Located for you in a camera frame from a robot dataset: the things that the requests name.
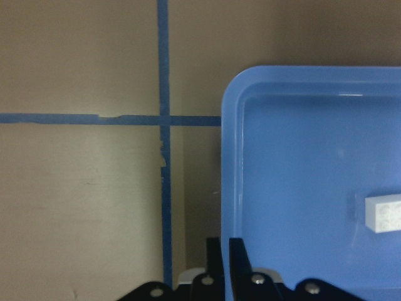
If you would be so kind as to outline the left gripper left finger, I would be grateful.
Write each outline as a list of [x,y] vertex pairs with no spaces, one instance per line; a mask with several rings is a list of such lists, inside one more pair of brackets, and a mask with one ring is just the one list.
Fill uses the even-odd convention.
[[206,239],[206,270],[192,281],[191,300],[225,300],[225,278],[221,242],[218,237]]

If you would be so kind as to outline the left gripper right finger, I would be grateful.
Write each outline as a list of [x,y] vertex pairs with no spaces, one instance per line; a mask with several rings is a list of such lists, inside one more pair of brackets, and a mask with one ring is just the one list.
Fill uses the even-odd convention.
[[284,300],[279,273],[253,268],[242,238],[229,239],[229,270],[234,300]]

